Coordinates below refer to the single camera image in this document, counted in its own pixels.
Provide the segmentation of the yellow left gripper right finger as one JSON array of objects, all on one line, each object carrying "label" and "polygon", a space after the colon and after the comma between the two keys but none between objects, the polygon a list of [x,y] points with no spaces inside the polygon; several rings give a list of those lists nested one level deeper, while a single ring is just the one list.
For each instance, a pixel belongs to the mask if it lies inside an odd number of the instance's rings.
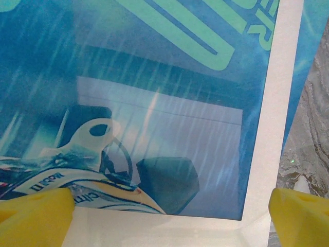
[{"label": "yellow left gripper right finger", "polygon": [[275,188],[268,208],[281,246],[328,247],[328,199]]}]

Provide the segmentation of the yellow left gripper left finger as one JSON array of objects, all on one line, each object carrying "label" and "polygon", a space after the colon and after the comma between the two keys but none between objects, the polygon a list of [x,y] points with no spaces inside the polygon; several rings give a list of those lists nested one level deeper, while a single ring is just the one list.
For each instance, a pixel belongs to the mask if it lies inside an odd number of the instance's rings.
[{"label": "yellow left gripper left finger", "polygon": [[1,246],[61,246],[74,208],[68,188],[1,201]]}]

